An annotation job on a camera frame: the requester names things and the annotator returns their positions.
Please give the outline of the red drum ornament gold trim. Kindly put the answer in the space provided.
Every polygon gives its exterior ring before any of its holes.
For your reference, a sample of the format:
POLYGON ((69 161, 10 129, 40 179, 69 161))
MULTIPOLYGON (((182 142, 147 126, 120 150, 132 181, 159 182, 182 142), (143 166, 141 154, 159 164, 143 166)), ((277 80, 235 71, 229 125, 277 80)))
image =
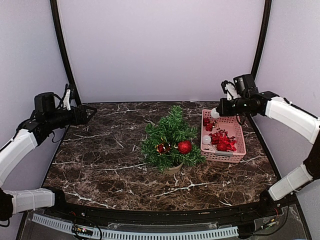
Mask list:
POLYGON ((171 150, 171 145, 167 142, 163 142, 156 145, 155 149, 160 155, 162 155, 168 153, 171 150))

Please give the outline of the small green christmas tree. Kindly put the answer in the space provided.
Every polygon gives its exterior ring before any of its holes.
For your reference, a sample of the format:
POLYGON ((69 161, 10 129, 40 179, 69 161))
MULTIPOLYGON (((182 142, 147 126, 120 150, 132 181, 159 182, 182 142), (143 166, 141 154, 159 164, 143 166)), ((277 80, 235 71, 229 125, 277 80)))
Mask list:
POLYGON ((141 141, 141 152, 144 162, 156 167, 159 172, 185 165, 194 167, 206 161, 201 149, 194 143, 198 137, 199 128, 191 126, 184 117, 183 108, 173 105, 168 114, 160 118, 156 124, 149 123, 145 127, 146 138, 141 141), (178 151, 178 143, 191 141, 192 150, 188 154, 178 151), (171 149, 165 154, 156 151, 156 145, 169 143, 171 149))

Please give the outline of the pink plastic basket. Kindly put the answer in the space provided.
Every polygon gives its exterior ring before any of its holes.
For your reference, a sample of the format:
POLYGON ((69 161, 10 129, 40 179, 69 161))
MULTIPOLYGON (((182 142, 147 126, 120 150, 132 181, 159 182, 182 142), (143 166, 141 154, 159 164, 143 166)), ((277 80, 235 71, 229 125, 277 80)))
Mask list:
POLYGON ((207 161, 239 163, 246 155, 242 126, 236 116, 212 118, 211 110, 203 109, 200 149, 207 161))

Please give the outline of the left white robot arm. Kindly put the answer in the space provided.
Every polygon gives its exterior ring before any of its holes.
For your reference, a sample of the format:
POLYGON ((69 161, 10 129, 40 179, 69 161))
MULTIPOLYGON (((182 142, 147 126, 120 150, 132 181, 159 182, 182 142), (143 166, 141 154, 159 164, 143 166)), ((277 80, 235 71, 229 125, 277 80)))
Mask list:
MULTIPOLYGON (((44 92, 34 97, 34 110, 30 118, 21 122, 14 136, 0 149, 0 183, 3 185, 21 160, 39 147, 56 129, 87 124, 97 109, 87 105, 72 106, 72 91, 65 90, 56 105, 57 96, 44 92)), ((67 218, 70 206, 64 202, 64 193, 54 188, 33 190, 1 190, 0 219, 9 220, 13 215, 39 208, 51 208, 60 218, 67 218)))

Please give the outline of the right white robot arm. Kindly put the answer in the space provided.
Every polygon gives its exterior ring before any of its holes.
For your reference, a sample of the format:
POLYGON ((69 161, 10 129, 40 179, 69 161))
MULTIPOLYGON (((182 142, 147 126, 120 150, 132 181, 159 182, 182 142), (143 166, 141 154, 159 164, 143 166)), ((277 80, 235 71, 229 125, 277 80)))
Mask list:
POLYGON ((286 146, 293 152, 290 157, 300 157, 301 163, 270 186, 255 205, 255 213, 266 217, 275 208, 276 201, 298 192, 320 178, 320 118, 293 104, 272 91, 260 92, 251 74, 235 77, 221 83, 224 97, 212 110, 213 118, 261 115, 283 124, 283 136, 275 140, 290 140, 286 146))

